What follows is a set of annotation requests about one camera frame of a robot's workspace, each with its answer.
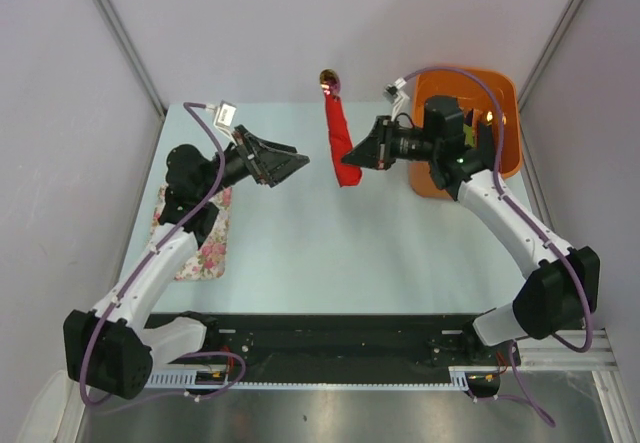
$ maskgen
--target orange basket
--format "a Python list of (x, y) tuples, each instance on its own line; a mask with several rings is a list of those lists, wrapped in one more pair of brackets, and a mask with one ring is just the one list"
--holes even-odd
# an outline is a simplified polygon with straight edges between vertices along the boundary
[[(484, 81), (496, 95), (504, 113), (504, 148), (500, 173), (503, 178), (515, 175), (522, 166), (522, 147), (520, 142), (520, 116), (516, 88), (513, 82), (501, 73), (476, 68), (462, 68)], [(422, 127), (424, 104), (435, 95), (448, 95), (458, 98), (463, 110), (495, 111), (489, 96), (470, 78), (446, 70), (424, 73), (418, 77), (413, 98), (413, 121)], [(493, 139), (498, 145), (498, 122), (492, 125)], [(412, 162), (409, 164), (409, 184), (418, 195), (430, 198), (450, 198), (444, 190), (438, 190), (429, 174), (429, 163)]]

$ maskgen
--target cable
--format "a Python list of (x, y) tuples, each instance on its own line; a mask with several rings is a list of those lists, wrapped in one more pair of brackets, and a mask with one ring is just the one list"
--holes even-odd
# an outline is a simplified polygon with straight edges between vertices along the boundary
[(498, 360), (498, 370), (500, 371), (498, 375), (504, 375), (509, 369), (509, 365), (507, 364), (507, 360), (504, 359), (504, 356), (502, 356), (501, 351), (496, 353), (496, 359)]
[(120, 411), (124, 411), (124, 410), (129, 410), (131, 408), (134, 408), (136, 406), (142, 405), (144, 403), (148, 403), (150, 401), (154, 401), (154, 400), (158, 400), (160, 398), (164, 398), (165, 396), (186, 396), (187, 398), (192, 398), (195, 402), (200, 402), (200, 401), (205, 401), (205, 400), (211, 400), (213, 398), (217, 398), (219, 396), (224, 395), (227, 391), (229, 391), (229, 389), (236, 385), (238, 382), (240, 382), (240, 380), (242, 380), (242, 378), (244, 378), (244, 375), (247, 371), (247, 364), (244, 361), (244, 359), (240, 356), (237, 355), (235, 353), (232, 353), (230, 351), (203, 351), (201, 353), (188, 353), (184, 356), (181, 356), (180, 358), (199, 358), (199, 357), (212, 357), (212, 356), (226, 356), (228, 359), (231, 360), (235, 360), (238, 361), (240, 363), (240, 374), (238, 376), (236, 376), (234, 378), (233, 381), (227, 383), (226, 385), (222, 386), (220, 389), (215, 390), (213, 393), (208, 394), (208, 395), (199, 395), (199, 396), (193, 396), (191, 395), (188, 391), (165, 391), (162, 393), (158, 393), (155, 395), (150, 395), (146, 398), (142, 398), (142, 399), (137, 399), (132, 401), (131, 403), (127, 403), (125, 405), (119, 406), (118, 408), (114, 408), (112, 410), (107, 410), (107, 411), (101, 411), (98, 413), (98, 415), (100, 416), (107, 416), (107, 415), (112, 415), (114, 413), (118, 413)]
[[(193, 110), (194, 108), (206, 109), (207, 106), (202, 103), (184, 103), (183, 106), (184, 106), (184, 109), (187, 110), (187, 112), (189, 112), (189, 114), (196, 120), (196, 122), (200, 125), (200, 127), (204, 130), (204, 132), (213, 142), (218, 152), (218, 156), (220, 158), (220, 165), (218, 167), (218, 173), (216, 175), (216, 179), (213, 182), (213, 185), (211, 186), (209, 193), (207, 193), (205, 197), (202, 199), (202, 201), (200, 201), (200, 203), (198, 203), (189, 213), (187, 213), (178, 222), (178, 224), (176, 224), (173, 228), (171, 228), (171, 230), (165, 235), (165, 237), (162, 238), (160, 242), (156, 245), (156, 250), (159, 250), (160, 248), (162, 248), (173, 237), (173, 235), (175, 235), (180, 230), (180, 228), (184, 226), (184, 224), (187, 221), (193, 218), (193, 216), (196, 213), (198, 213), (211, 198), (213, 198), (213, 196), (216, 194), (218, 187), (220, 186), (220, 182), (222, 181), (222, 176), (224, 175), (224, 167), (225, 167), (224, 149), (220, 145), (220, 142), (218, 141), (216, 136), (213, 134), (209, 126), (204, 121), (202, 121), (202, 119)], [(147, 263), (151, 261), (151, 259), (154, 257), (155, 254), (156, 254), (155, 252), (149, 251), (149, 253), (145, 255), (145, 257), (142, 259), (140, 264), (131, 272), (131, 275), (129, 276), (129, 278), (127, 278), (127, 281), (124, 283), (124, 285), (122, 285), (122, 288), (116, 295), (116, 301), (124, 297), (124, 295), (127, 293), (127, 290), (129, 290), (133, 282), (140, 275), (140, 273), (142, 273), (142, 270), (145, 268)], [(100, 400), (97, 400), (97, 401), (91, 400), (91, 398), (89, 398), (89, 392), (87, 389), (87, 373), (89, 372), (89, 362), (91, 360), (91, 355), (93, 354), (93, 350), (96, 346), (96, 342), (98, 341), (100, 332), (102, 331), (102, 328), (104, 327), (104, 324), (106, 323), (107, 318), (109, 318), (109, 315), (111, 315), (115, 307), (116, 307), (116, 303), (113, 303), (113, 302), (110, 303), (107, 309), (104, 311), (104, 313), (100, 317), (100, 319), (98, 320), (98, 323), (96, 324), (96, 327), (93, 330), (93, 333), (91, 333), (91, 337), (89, 338), (89, 343), (87, 344), (87, 348), (82, 358), (82, 365), (80, 367), (80, 378), (79, 378), (80, 397), (82, 398), (82, 402), (87, 407), (90, 407), (90, 408), (103, 404), (111, 396), (111, 395), (105, 395)]]
[(491, 88), (489, 88), (489, 86), (484, 81), (482, 81), (480, 78), (475, 76), (473, 73), (470, 73), (461, 68), (455, 68), (453, 66), (425, 67), (420, 70), (416, 70), (412, 73), (409, 73), (407, 76), (404, 77), (404, 80), (405, 82), (408, 82), (409, 80), (415, 78), (418, 75), (421, 75), (423, 73), (430, 73), (433, 71), (450, 71), (452, 73), (458, 73), (460, 75), (466, 76), (467, 78), (475, 81), (491, 99), (491, 103), (493, 104), (494, 110), (496, 112), (496, 116), (498, 118), (498, 147), (496, 148), (496, 157), (493, 163), (493, 184), (496, 187), (496, 190), (498, 191), (498, 194), (500, 195), (500, 197), (507, 203), (507, 205), (511, 207), (511, 209), (514, 212), (516, 212), (516, 214), (518, 214), (518, 216), (520, 216), (520, 218), (522, 218), (522, 220), (536, 233), (536, 235), (538, 235), (538, 237), (542, 240), (543, 244), (545, 244), (551, 250), (554, 256), (558, 258), (558, 260), (560, 260), (564, 268), (569, 273), (569, 276), (571, 277), (571, 280), (573, 281), (573, 284), (576, 288), (576, 292), (578, 294), (578, 298), (580, 299), (580, 304), (582, 306), (582, 311), (584, 313), (585, 341), (581, 347), (578, 347), (569, 343), (567, 340), (565, 340), (561, 336), (558, 336), (556, 334), (553, 334), (552, 336), (556, 340), (558, 340), (560, 343), (565, 345), (567, 348), (578, 353), (586, 353), (591, 348), (591, 344), (593, 342), (593, 318), (591, 317), (591, 309), (589, 307), (589, 301), (587, 300), (587, 295), (584, 292), (584, 288), (582, 287), (582, 282), (580, 281), (578, 274), (573, 269), (573, 266), (571, 266), (571, 263), (569, 263), (569, 260), (567, 259), (567, 257), (562, 254), (560, 249), (555, 245), (555, 243), (553, 243), (553, 241), (551, 241), (551, 238), (547, 236), (545, 231), (543, 231), (542, 228), (540, 228), (535, 223), (535, 221), (533, 221), (529, 217), (529, 215), (527, 215), (527, 213), (522, 208), (520, 208), (520, 206), (518, 206), (518, 204), (515, 201), (513, 201), (513, 199), (509, 195), (506, 194), (506, 191), (502, 187), (502, 184), (501, 184), (502, 179), (500, 177), (500, 162), (502, 160), (502, 150), (504, 148), (504, 113), (502, 112), (500, 103), (498, 103), (498, 100), (495, 94), (493, 93), (493, 91), (491, 91)]
[[(560, 343), (562, 343), (567, 348), (573, 351), (576, 351), (578, 353), (585, 353), (589, 351), (589, 349), (591, 348), (591, 344), (593, 342), (593, 320), (591, 318), (591, 309), (589, 307), (589, 301), (587, 300), (587, 295), (584, 292), (584, 288), (582, 288), (582, 282), (580, 281), (578, 274), (573, 269), (573, 266), (571, 266), (571, 263), (569, 263), (569, 260), (567, 260), (567, 258), (562, 254), (560, 249), (547, 236), (546, 232), (542, 230), (542, 228), (540, 228), (535, 223), (535, 221), (533, 221), (529, 217), (529, 215), (522, 208), (520, 208), (515, 201), (513, 201), (513, 199), (509, 195), (506, 194), (505, 189), (502, 187), (502, 178), (500, 177), (500, 163), (502, 161), (502, 150), (504, 148), (504, 113), (502, 112), (502, 108), (500, 106), (500, 103), (498, 102), (498, 99), (496, 98), (493, 91), (491, 91), (491, 88), (489, 88), (489, 86), (484, 81), (482, 81), (480, 78), (475, 76), (473, 73), (470, 73), (460, 68), (451, 67), (451, 66), (425, 67), (420, 70), (409, 73), (407, 76), (404, 77), (404, 80), (405, 82), (408, 82), (409, 80), (415, 78), (418, 75), (432, 72), (432, 71), (449, 71), (452, 73), (458, 73), (460, 75), (466, 76), (467, 78), (476, 82), (491, 99), (491, 103), (493, 104), (494, 110), (498, 118), (498, 146), (496, 148), (496, 157), (493, 162), (493, 184), (496, 187), (496, 190), (498, 191), (500, 198), (502, 198), (507, 203), (507, 205), (509, 205), (511, 209), (513, 209), (513, 211), (518, 216), (520, 216), (520, 218), (522, 218), (522, 220), (536, 233), (536, 235), (538, 235), (538, 237), (542, 240), (543, 244), (545, 244), (551, 250), (551, 252), (562, 262), (562, 265), (565, 267), (565, 269), (569, 273), (569, 276), (571, 277), (571, 280), (573, 281), (573, 284), (576, 288), (576, 292), (578, 293), (578, 298), (580, 299), (580, 304), (582, 305), (582, 310), (584, 313), (584, 320), (585, 320), (585, 341), (583, 346), (577, 347), (569, 343), (568, 341), (566, 341), (564, 338), (556, 335), (555, 333), (552, 336), (556, 340), (558, 340)], [(516, 395), (502, 395), (502, 396), (496, 396), (494, 398), (488, 398), (488, 400), (494, 401), (494, 400), (502, 399), (502, 400), (511, 400), (511, 401), (518, 401), (520, 403), (526, 403), (527, 405), (531, 406), (534, 409), (534, 411), (538, 414), (538, 416), (542, 419), (542, 421), (544, 421), (551, 428), (555, 428), (556, 426), (555, 420), (551, 417), (551, 415), (549, 415), (549, 413), (547, 413), (543, 408), (541, 408), (534, 401), (534, 399), (530, 394), (529, 389), (525, 385), (524, 380), (522, 379), (522, 376), (520, 375), (520, 372), (516, 367), (515, 360), (513, 358), (514, 345), (515, 345), (515, 341), (512, 341), (509, 344), (509, 361), (513, 368), (513, 375), (516, 378), (516, 381), (518, 382), (518, 385), (520, 386), (520, 389), (522, 390), (522, 393), (524, 394), (525, 397), (522, 398)], [(480, 401), (480, 399), (474, 397), (474, 402), (476, 401)]]
[(413, 122), (413, 118), (411, 118), (411, 115), (409, 115), (409, 113), (405, 113), (404, 111), (402, 113), (398, 113), (394, 121), (398, 121), (398, 118), (400, 118), (401, 116), (404, 116), (407, 120), (409, 120), (409, 123), (411, 123), (411, 128), (416, 127), (415, 123)]
[(516, 362), (515, 359), (513, 357), (514, 355), (514, 345), (515, 345), (515, 341), (511, 341), (511, 343), (509, 343), (509, 362), (511, 363), (511, 367), (513, 368), (513, 376), (516, 379), (516, 382), (518, 383), (518, 386), (520, 387), (520, 390), (522, 391), (522, 393), (524, 394), (524, 398), (521, 396), (517, 396), (517, 395), (495, 395), (495, 396), (490, 396), (490, 397), (486, 397), (486, 398), (478, 398), (477, 396), (475, 396), (471, 390), (469, 390), (467, 392), (467, 394), (473, 398), (473, 402), (474, 403), (485, 403), (485, 402), (491, 402), (491, 401), (500, 401), (500, 400), (506, 400), (506, 401), (515, 401), (517, 403), (522, 403), (525, 404), (527, 406), (530, 406), (540, 417), (540, 419), (542, 421), (544, 421), (549, 427), (551, 428), (555, 428), (556, 427), (556, 420), (553, 419), (553, 417), (544, 409), (542, 408), (540, 405), (538, 405), (535, 400), (533, 399), (533, 397), (531, 396), (531, 392), (529, 390), (529, 387), (527, 387), (527, 385), (525, 384), (524, 380), (522, 379), (522, 375), (520, 374), (520, 372), (517, 370), (517, 366), (516, 366)]

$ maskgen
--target red towel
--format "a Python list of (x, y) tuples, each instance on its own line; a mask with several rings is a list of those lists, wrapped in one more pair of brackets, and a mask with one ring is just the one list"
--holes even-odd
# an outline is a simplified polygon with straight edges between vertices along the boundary
[(341, 159), (353, 149), (347, 120), (342, 112), (342, 101), (339, 96), (324, 93), (324, 107), (329, 126), (329, 145), (331, 159), (340, 186), (356, 186), (362, 178), (362, 170), (357, 166), (344, 165)]

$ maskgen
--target floral cloth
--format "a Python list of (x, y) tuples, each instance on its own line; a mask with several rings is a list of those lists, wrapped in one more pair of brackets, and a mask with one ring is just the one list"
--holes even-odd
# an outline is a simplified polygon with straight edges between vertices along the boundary
[[(164, 194), (167, 190), (165, 183), (158, 191), (158, 204), (153, 212), (151, 234), (158, 226), (158, 218), (164, 209)], [(218, 207), (220, 213), (216, 218), (213, 229), (204, 245), (187, 260), (182, 269), (175, 276), (176, 280), (212, 280), (224, 274), (224, 259), (227, 254), (227, 235), (229, 233), (229, 215), (231, 206), (231, 188), (227, 188), (210, 200)]]

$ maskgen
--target table surface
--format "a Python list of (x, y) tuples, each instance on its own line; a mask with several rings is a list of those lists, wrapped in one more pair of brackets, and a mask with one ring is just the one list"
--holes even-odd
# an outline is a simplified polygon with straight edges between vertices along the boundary
[[(344, 110), (357, 143), (376, 115), (388, 113), (388, 104), (347, 103)], [(238, 183), (225, 274), (211, 281), (172, 282), (155, 312), (476, 313), (511, 301), (521, 288), (522, 275), (491, 232), (457, 203), (416, 195), (406, 162), (386, 172), (365, 170), (359, 186), (339, 188), (324, 104), (245, 104), (238, 108), (237, 124), (261, 138), (296, 146), (311, 163), (276, 188), (252, 179)], [(166, 156), (183, 143), (197, 146), (206, 157), (215, 151), (176, 104), (156, 149), (125, 272), (148, 241)], [(507, 183), (528, 207), (522, 177)]]

